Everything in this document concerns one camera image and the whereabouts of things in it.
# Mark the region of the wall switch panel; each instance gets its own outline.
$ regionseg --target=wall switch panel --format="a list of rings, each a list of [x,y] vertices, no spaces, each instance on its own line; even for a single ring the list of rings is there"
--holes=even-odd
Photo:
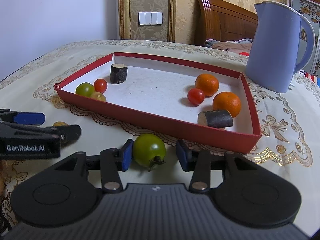
[[[139,25],[160,25],[162,24],[162,13],[160,12],[139,12]]]
[[[162,24],[162,13],[156,13],[157,14],[157,24]]]
[[[151,12],[146,12],[146,25],[151,25]]]
[[[146,15],[145,12],[139,13],[139,25],[145,25],[146,24]]]
[[[151,25],[156,25],[157,24],[157,13],[152,12],[151,13]]]

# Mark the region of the wooden cylinder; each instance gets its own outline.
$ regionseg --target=wooden cylinder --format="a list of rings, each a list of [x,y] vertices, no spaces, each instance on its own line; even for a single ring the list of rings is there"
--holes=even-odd
[[[233,119],[227,110],[205,111],[198,114],[198,124],[220,129],[233,126]]]
[[[124,64],[112,64],[110,70],[110,82],[120,84],[127,79],[128,67]]]

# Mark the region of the pitcher handle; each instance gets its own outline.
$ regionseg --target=pitcher handle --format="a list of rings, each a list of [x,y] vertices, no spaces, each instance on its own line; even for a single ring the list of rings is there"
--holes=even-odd
[[[296,65],[296,68],[294,71],[295,73],[302,70],[309,63],[311,56],[313,55],[313,51],[315,49],[315,31],[313,30],[313,27],[311,23],[308,21],[308,19],[304,17],[302,14],[299,14],[299,15],[302,20],[301,26],[305,28],[305,31],[307,33],[307,48],[301,61]]]

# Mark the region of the mandarin orange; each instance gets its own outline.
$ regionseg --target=mandarin orange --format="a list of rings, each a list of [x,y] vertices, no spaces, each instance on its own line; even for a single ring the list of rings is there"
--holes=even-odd
[[[227,110],[235,118],[241,111],[241,101],[232,92],[221,92],[214,97],[212,107],[213,110]]]
[[[219,89],[219,81],[215,76],[203,73],[196,78],[196,88],[203,91],[206,96],[214,95]]]

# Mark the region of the white wall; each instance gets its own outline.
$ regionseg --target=white wall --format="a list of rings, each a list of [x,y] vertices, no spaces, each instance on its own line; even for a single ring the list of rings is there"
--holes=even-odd
[[[0,0],[0,81],[74,41],[119,38],[117,0]]]

